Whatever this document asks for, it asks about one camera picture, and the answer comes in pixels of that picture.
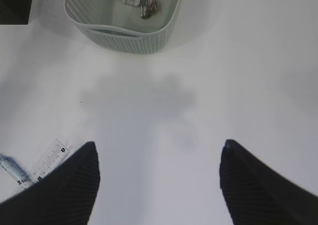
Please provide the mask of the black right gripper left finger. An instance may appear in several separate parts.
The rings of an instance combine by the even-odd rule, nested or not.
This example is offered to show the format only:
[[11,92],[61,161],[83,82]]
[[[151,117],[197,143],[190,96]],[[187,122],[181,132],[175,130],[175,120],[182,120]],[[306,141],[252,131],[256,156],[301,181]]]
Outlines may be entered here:
[[86,225],[100,185],[95,142],[81,146],[49,175],[0,205],[2,225]]

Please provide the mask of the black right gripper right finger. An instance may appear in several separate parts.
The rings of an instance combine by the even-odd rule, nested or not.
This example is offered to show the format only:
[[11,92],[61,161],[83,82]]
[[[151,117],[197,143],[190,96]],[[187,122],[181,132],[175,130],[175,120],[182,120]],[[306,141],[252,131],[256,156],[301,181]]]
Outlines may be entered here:
[[219,176],[235,225],[318,223],[318,197],[277,173],[235,140],[225,142]]

